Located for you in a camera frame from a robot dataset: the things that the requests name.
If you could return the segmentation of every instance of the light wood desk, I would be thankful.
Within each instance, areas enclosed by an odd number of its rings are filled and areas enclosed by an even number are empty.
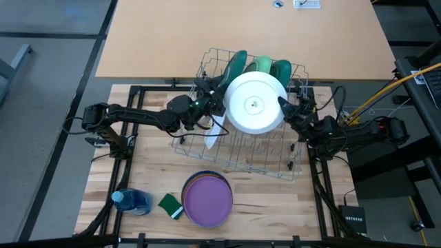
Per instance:
[[[121,0],[96,76],[194,78],[210,48],[306,66],[309,79],[389,80],[394,57],[370,0]]]
[[[129,88],[130,85],[113,85],[109,103],[125,106]],[[329,87],[314,87],[314,92],[318,106],[331,96]],[[187,92],[146,92],[143,108],[156,111],[165,109],[167,102],[179,94]],[[319,118],[328,114],[336,115],[333,101],[319,111]],[[113,128],[119,133],[121,126],[122,123],[115,123]],[[123,214],[122,238],[137,238],[138,233],[146,233],[148,238],[292,240],[292,236],[299,235],[301,240],[320,240],[311,170],[305,147],[302,175],[290,181],[257,173],[232,171],[216,163],[186,157],[175,153],[170,147],[171,142],[172,138],[165,132],[152,126],[139,125],[128,186],[151,193],[154,206],[146,216]],[[97,149],[95,156],[106,153],[108,149]],[[347,159],[345,153],[339,153],[339,156]],[[83,231],[104,205],[113,161],[105,157],[93,162],[75,232]],[[342,204],[343,195],[353,189],[351,171],[344,161],[337,158],[329,161],[328,166],[334,198],[339,205]],[[157,206],[166,193],[172,193],[180,200],[184,182],[193,173],[204,169],[221,173],[229,181],[234,193],[231,215],[226,223],[216,228],[198,227],[185,214],[179,220],[172,220],[164,209]],[[357,205],[355,192],[348,194],[347,201],[349,205]],[[323,205],[328,235],[331,235],[330,215]],[[114,224],[114,213],[113,209],[107,229],[109,232]]]

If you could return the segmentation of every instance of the green plate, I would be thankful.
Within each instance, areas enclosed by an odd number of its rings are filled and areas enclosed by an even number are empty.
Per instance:
[[[288,87],[291,81],[291,71],[291,63],[286,59],[282,59],[271,65],[269,74],[275,77],[283,87]]]
[[[223,72],[224,78],[219,83],[217,92],[224,95],[227,91],[228,85],[239,75],[242,74],[243,68],[247,62],[248,53],[245,50],[238,51],[229,60],[225,71]]]
[[[268,56],[259,56],[255,58],[246,68],[246,72],[264,72],[269,73],[271,69],[271,59]]]

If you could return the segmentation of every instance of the netgear logo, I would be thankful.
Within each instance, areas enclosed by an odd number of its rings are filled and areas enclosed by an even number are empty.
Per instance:
[[[363,221],[362,218],[358,218],[358,217],[346,216],[345,218],[346,218],[346,220],[353,220],[353,221],[360,221],[360,222]]]

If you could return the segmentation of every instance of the green sponge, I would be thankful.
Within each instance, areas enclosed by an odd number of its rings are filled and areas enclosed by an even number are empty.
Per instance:
[[[158,206],[162,207],[174,220],[179,219],[184,212],[184,207],[171,194],[166,194]]]

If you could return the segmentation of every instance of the yellow cable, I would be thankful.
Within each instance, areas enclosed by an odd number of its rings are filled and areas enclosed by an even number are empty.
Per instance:
[[[415,207],[415,203],[413,203],[412,197],[410,197],[410,196],[407,196],[407,197],[409,198],[409,202],[411,203],[413,215],[415,215],[415,218],[417,221],[420,221],[420,217],[418,216],[418,213],[417,213],[416,207]],[[424,232],[421,230],[420,233],[421,233],[422,241],[424,242],[424,246],[427,246],[426,236],[424,236]]]
[[[372,97],[371,97],[369,100],[367,100],[365,103],[363,103],[360,107],[358,107],[358,109],[354,110],[349,116],[346,116],[346,117],[342,120],[341,124],[345,123],[345,121],[346,121],[347,119],[349,119],[349,118],[351,118],[352,116],[356,115],[360,110],[362,110],[362,109],[363,109],[364,107],[366,107],[368,104],[370,104],[371,102],[373,102],[374,100],[376,100],[379,96],[381,96],[382,94],[384,94],[386,91],[388,91],[388,90],[394,88],[395,86],[400,85],[401,83],[403,83],[403,82],[405,82],[405,81],[407,81],[407,80],[409,80],[409,79],[412,79],[412,78],[415,77],[415,76],[421,75],[421,74],[423,74],[423,73],[426,73],[426,72],[431,71],[431,70],[433,70],[433,69],[436,69],[436,68],[438,68],[438,67],[441,67],[441,63],[437,63],[436,65],[432,65],[432,66],[429,67],[429,68],[426,68],[426,69],[424,69],[424,70],[421,70],[421,71],[419,71],[419,72],[416,72],[416,73],[414,73],[414,74],[412,74],[412,75],[406,76],[406,77],[404,77],[404,78],[402,78],[402,79],[396,81],[395,83],[392,83],[391,85],[385,87],[384,89],[380,90],[377,94],[375,94],[374,96],[372,96]]]

